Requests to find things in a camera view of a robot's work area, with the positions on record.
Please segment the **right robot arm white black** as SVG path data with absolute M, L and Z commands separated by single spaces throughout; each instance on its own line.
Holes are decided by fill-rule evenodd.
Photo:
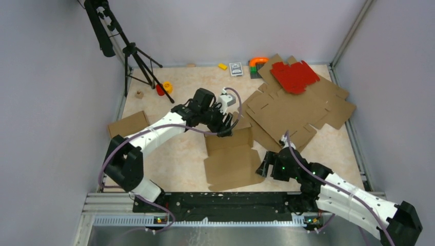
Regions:
M 422 224 L 413 205 L 384 200 L 341 178 L 330 168 L 308 162 L 294 148 L 268 151 L 256 173 L 279 181 L 295 179 L 300 195 L 289 202 L 292 212 L 325 211 L 361 227 L 382 245 L 415 245 Z

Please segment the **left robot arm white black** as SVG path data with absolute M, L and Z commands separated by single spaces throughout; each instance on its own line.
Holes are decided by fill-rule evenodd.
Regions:
M 235 103 L 242 107 L 241 97 L 233 88 L 223 88 L 219 96 L 199 88 L 193 98 L 174 106 L 154 124 L 127 137 L 113 137 L 98 176 L 99 185 L 104 184 L 103 176 L 106 175 L 125 192 L 143 200 L 151 211 L 160 211 L 165 203 L 164 191 L 145 177 L 144 158 L 179 134 L 188 130 L 198 132 L 196 127 L 200 124 L 209 129 L 207 135 L 231 136 L 239 121 L 234 120 L 227 109 Z

